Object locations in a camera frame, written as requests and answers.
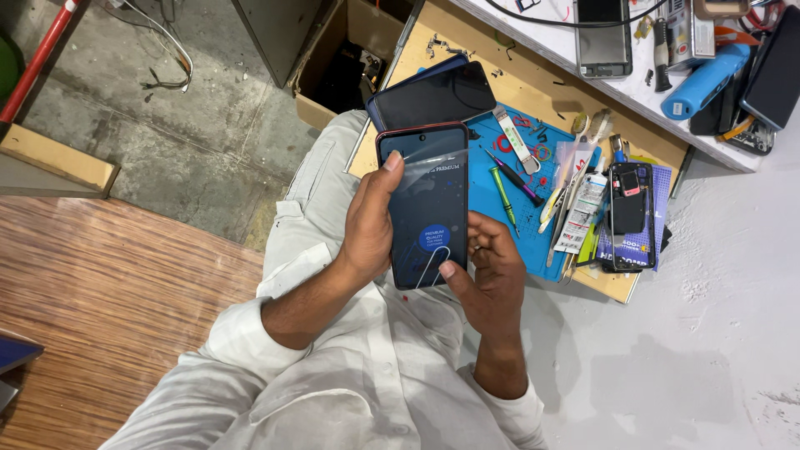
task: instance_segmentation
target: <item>adhesive tube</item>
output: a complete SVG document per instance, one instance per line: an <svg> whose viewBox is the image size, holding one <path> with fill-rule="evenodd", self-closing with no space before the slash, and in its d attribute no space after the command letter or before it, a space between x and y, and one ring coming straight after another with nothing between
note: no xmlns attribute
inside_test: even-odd
<svg viewBox="0 0 800 450"><path fill-rule="evenodd" d="M598 167L602 167L605 158L601 158ZM606 193L608 179L598 172L584 176L583 183L575 194L569 215L564 222L564 228L558 241L553 247L556 251L579 253L586 234L589 232L594 213L602 203L603 194Z"/></svg>

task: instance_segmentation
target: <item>wood-grain surface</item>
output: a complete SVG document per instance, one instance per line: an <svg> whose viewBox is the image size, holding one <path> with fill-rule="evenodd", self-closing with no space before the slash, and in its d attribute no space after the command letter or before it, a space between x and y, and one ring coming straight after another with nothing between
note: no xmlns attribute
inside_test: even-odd
<svg viewBox="0 0 800 450"><path fill-rule="evenodd" d="M262 257L118 200L0 196L0 329L45 346L0 449L97 448L254 297Z"/></svg>

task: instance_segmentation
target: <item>white shelf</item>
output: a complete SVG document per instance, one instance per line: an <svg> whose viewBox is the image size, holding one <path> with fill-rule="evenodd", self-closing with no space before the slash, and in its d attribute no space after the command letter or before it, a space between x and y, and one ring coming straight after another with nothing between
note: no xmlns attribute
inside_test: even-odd
<svg viewBox="0 0 800 450"><path fill-rule="evenodd" d="M451 0L470 14L481 19L496 30L511 37L518 44L526 46L539 53L565 70L578 74L578 65L575 53L574 30L559 26L544 26L512 18L496 10L485 0ZM509 11L517 13L514 0L494 0L497 4L505 5ZM647 4L652 6L653 0L639 0L636 7L631 7L631 17L647 9ZM527 10L525 15L547 20L561 21L566 16L567 7L570 8L568 22L573 21L571 0L548 0L541 2ZM633 56L634 71L626 78L619 80L589 81L599 90L615 98L620 103L638 112L643 117L653 121L670 133L678 136L700 151L704 151L728 167L743 172L755 172L761 165L762 157L732 147L725 143L718 143L711 137L695 136L689 132L689 121L675 121L668 119L661 112L661 102L671 92L656 93L653 87L645 84L645 75L648 69L653 69L653 35L636 43L634 38ZM672 86L678 86L686 74L670 72Z"/></svg>

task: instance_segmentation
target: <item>red pole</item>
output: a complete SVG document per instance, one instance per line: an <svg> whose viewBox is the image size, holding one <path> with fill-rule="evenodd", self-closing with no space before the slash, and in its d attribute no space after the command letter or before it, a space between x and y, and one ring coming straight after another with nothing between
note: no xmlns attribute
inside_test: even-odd
<svg viewBox="0 0 800 450"><path fill-rule="evenodd" d="M25 72L22 73L17 87L15 87L14 92L11 93L8 103L6 103L6 106L2 109L0 122L10 124L14 121L19 107L22 105L22 102L25 101L30 87L34 85L36 78L39 76L39 72L42 71L42 66L44 66L45 62L50 57L50 52L53 51L56 42L61 38L61 33L72 18L72 13L75 12L75 8L78 7L80 1L81 0L66 0L64 6L62 6L61 10L58 12L58 15L55 16L53 25L50 25L50 29L47 31L47 34L45 34L44 39L42 39L42 43L39 44L39 48L36 50L34 57L30 60Z"/></svg>

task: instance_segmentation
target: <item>blue circle label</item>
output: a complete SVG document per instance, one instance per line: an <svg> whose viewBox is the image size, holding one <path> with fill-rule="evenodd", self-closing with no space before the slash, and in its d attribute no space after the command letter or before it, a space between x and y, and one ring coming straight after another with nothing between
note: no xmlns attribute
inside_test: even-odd
<svg viewBox="0 0 800 450"><path fill-rule="evenodd" d="M419 234L419 245L425 250L433 251L450 242L450 230L443 225L429 225Z"/></svg>

